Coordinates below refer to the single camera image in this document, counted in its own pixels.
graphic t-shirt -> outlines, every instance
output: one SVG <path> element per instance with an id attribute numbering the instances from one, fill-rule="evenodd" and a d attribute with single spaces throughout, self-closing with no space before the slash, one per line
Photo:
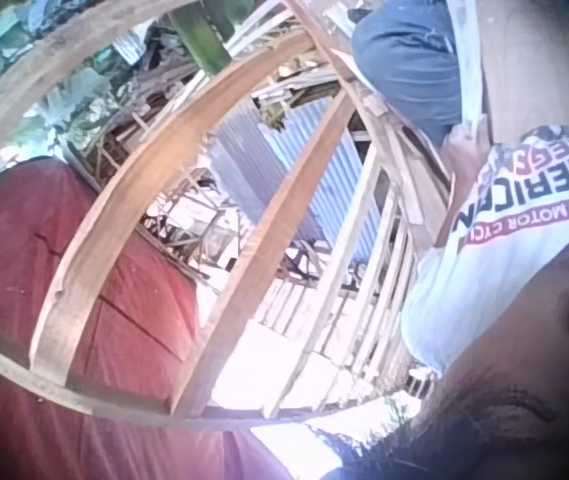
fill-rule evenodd
<path id="1" fill-rule="evenodd" d="M 444 374 L 568 244 L 569 128 L 494 147 L 446 246 L 418 265 L 401 317 L 412 355 Z"/>

blue corrugated roof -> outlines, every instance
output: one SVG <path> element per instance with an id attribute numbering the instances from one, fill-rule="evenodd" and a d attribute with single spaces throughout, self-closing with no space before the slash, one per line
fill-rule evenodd
<path id="1" fill-rule="evenodd" d="M 323 98 L 293 109 L 286 116 L 285 128 L 281 132 L 260 125 L 262 134 L 287 170 L 293 167 L 317 130 L 329 103 L 330 99 Z M 355 143 L 345 132 L 311 202 L 315 219 L 331 246 L 335 245 L 361 172 L 362 162 Z M 379 212 L 371 209 L 355 250 L 355 260 L 362 262 L 370 257 L 379 221 Z"/>
<path id="2" fill-rule="evenodd" d="M 211 168 L 222 188 L 247 217 L 257 223 L 277 192 L 286 173 L 317 129 L 330 99 L 321 99 L 293 109 L 281 132 L 263 124 L 250 100 L 241 102 L 222 122 L 209 152 Z M 333 246 L 355 192 L 362 163 L 348 133 L 320 182 L 310 212 L 297 233 L 300 240 L 326 240 Z M 354 259 L 370 257 L 379 225 L 379 212 L 371 209 Z"/>

blue jeans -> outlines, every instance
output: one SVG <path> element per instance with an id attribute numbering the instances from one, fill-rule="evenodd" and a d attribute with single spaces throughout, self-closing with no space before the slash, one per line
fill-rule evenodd
<path id="1" fill-rule="evenodd" d="M 358 68 L 398 113 L 440 147 L 462 122 L 460 71 L 445 0 L 389 0 L 353 34 Z"/>

red fabric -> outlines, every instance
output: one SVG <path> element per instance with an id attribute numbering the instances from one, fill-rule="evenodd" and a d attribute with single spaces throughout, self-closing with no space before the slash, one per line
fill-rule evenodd
<path id="1" fill-rule="evenodd" d="M 0 332 L 24 349 L 46 290 L 95 195 L 63 163 L 0 176 Z M 166 397 L 197 335 L 196 287 L 137 234 L 91 314 L 72 372 Z M 0 376 L 0 478 L 289 479 L 249 432 L 178 433 L 85 416 Z"/>

man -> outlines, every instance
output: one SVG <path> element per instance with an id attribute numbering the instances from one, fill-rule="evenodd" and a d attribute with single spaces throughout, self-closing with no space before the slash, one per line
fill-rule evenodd
<path id="1" fill-rule="evenodd" d="M 398 15 L 391 32 L 374 13 L 354 37 L 363 73 L 440 147 L 453 174 L 447 217 L 402 312 L 409 350 L 442 378 L 409 427 L 343 455 L 327 478 L 569 479 L 569 127 L 542 126 L 492 148 L 486 125 L 477 139 L 452 127 L 461 108 L 438 93 L 447 76 L 429 77 L 433 64 L 420 63 L 453 55 L 442 48 L 440 58 L 431 42 L 449 38 L 433 22 L 446 17 L 443 3 L 391 1 L 382 7 Z M 411 5 L 424 15 L 400 18 Z M 415 31 L 434 37 L 420 44 Z M 396 50 L 376 54 L 369 42 L 367 51 L 366 39 Z M 391 73 L 374 69 L 376 55 Z M 431 90 L 411 96 L 411 79 Z"/>

